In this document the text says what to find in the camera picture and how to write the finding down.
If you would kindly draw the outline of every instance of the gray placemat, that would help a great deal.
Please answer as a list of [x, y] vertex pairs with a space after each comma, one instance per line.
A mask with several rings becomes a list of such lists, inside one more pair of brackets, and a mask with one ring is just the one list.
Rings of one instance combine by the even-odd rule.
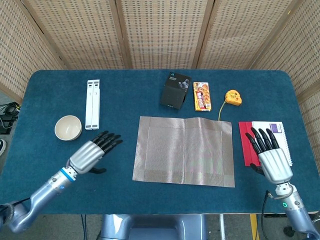
[[141, 116], [132, 180], [235, 187], [231, 123]]

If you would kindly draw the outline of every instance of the table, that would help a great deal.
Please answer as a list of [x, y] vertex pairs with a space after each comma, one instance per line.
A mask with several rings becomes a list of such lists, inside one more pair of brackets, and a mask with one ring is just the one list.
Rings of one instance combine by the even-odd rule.
[[[195, 112], [190, 90], [180, 110], [160, 105], [170, 71], [209, 82], [213, 110]], [[87, 80], [100, 79], [100, 130], [83, 130], [74, 141], [56, 138], [65, 115], [85, 124]], [[228, 90], [242, 105], [224, 106], [221, 119], [232, 123], [235, 188], [132, 181], [140, 116], [211, 120]], [[293, 161], [293, 178], [308, 211], [320, 207], [320, 179], [290, 77], [278, 70], [40, 70], [28, 83], [12, 147], [0, 178], [0, 203], [29, 197], [87, 140], [103, 130], [124, 142], [97, 165], [107, 173], [78, 175], [45, 214], [259, 213], [266, 189], [275, 185], [244, 166], [239, 121], [282, 121]], [[283, 212], [268, 201], [265, 212]]]

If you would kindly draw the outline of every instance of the orange package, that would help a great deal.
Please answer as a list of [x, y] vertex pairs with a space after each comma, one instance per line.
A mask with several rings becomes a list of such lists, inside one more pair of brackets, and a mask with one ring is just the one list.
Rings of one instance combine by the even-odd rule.
[[193, 95], [194, 95], [194, 110], [211, 111], [209, 83], [195, 81], [193, 83]]

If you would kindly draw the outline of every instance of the yellow tape measure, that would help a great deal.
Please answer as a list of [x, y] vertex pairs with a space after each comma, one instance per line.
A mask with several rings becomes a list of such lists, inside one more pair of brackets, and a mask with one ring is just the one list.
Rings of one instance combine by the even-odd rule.
[[218, 121], [221, 121], [221, 111], [226, 103], [236, 105], [236, 106], [239, 106], [242, 103], [242, 99], [240, 97], [239, 92], [233, 89], [227, 91], [224, 98], [225, 100], [219, 110]]
[[239, 106], [242, 103], [242, 99], [239, 92], [237, 92], [236, 90], [229, 90], [225, 94], [225, 102], [227, 104]]

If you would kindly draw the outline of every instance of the black box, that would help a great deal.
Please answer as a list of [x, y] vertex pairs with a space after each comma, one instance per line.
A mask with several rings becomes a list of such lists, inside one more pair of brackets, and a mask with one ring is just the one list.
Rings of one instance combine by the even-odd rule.
[[160, 103], [175, 109], [180, 109], [186, 99], [191, 77], [170, 72], [162, 93]]

